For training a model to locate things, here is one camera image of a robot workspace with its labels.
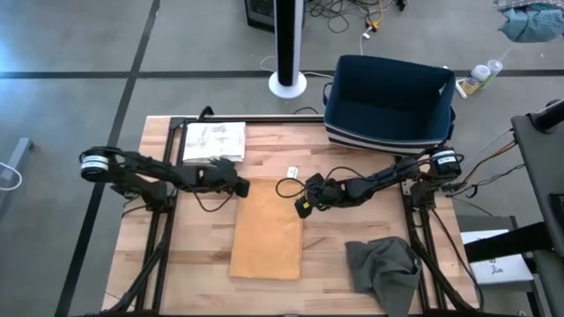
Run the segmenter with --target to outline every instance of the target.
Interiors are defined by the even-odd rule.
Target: plastic bottle
[[[490,69],[491,74],[486,80],[484,80],[479,89],[484,89],[487,85],[490,84],[492,79],[494,79],[497,74],[499,74],[500,71],[503,70],[503,64],[497,60],[489,60],[487,61],[487,68]]]
[[[462,89],[464,90],[464,92],[466,92],[467,95],[475,93],[479,89],[482,82],[484,82],[491,73],[492,72],[489,68],[487,68],[487,66],[477,65],[470,73],[470,76],[467,77],[461,84]]]

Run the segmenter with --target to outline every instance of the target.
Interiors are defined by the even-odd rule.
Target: gray floor
[[[129,70],[151,2],[2,1],[0,71]],[[512,70],[564,65],[562,38],[510,44],[496,31],[503,17],[489,0],[411,3],[402,14],[387,12],[379,33],[364,41],[365,54],[458,70],[505,52],[504,63]],[[360,18],[347,18],[349,30],[334,34],[324,18],[307,17],[303,69],[332,70],[340,55],[359,53],[364,27]],[[334,23],[339,28],[340,22]],[[273,53],[272,35],[246,26],[242,1],[163,0],[142,70],[259,70],[259,62]],[[270,94],[265,79],[138,80],[118,145],[136,149],[149,114],[197,114],[207,105],[218,114],[290,114],[304,106],[322,112],[326,82],[312,78],[301,97],[283,101]],[[0,80],[0,159],[6,159],[18,137],[31,137],[37,144],[23,185],[0,218],[0,311],[6,315],[53,315],[93,187],[79,177],[78,154],[107,141],[124,85],[125,79]],[[456,97],[451,144],[470,157],[507,129],[512,115],[561,98],[562,86],[564,77],[503,77],[468,100]],[[509,139],[498,140],[487,153]],[[519,162],[518,150],[513,150],[485,165],[475,179]],[[540,220],[524,170],[480,190],[472,201],[496,215],[516,215],[519,225]],[[106,190],[74,314],[100,307],[122,203]],[[479,214],[462,203],[456,203],[456,212]],[[486,293],[489,312],[528,310],[522,295]]]

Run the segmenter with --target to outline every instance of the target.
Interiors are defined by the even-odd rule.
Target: metal bracket
[[[412,195],[410,188],[413,186],[413,184],[415,184],[414,180],[402,181],[401,184],[399,184],[399,186],[402,188],[402,193],[404,193],[404,195]]]
[[[184,121],[186,120],[186,118],[184,117],[172,117],[170,118],[170,123],[168,124],[168,129],[178,129],[178,127],[180,127]]]

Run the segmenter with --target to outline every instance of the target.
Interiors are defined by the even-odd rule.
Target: gray cloth
[[[389,317],[407,316],[421,273],[421,259],[407,242],[388,237],[345,247],[354,291],[374,294]]]

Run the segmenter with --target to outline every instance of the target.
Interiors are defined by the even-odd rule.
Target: yellow bottle
[[[470,76],[468,76],[462,82],[462,84],[460,84],[460,86],[462,87],[462,90],[466,92],[467,95],[471,95],[479,89],[482,82],[486,80],[491,73],[492,72],[487,66],[477,65],[470,73]]]

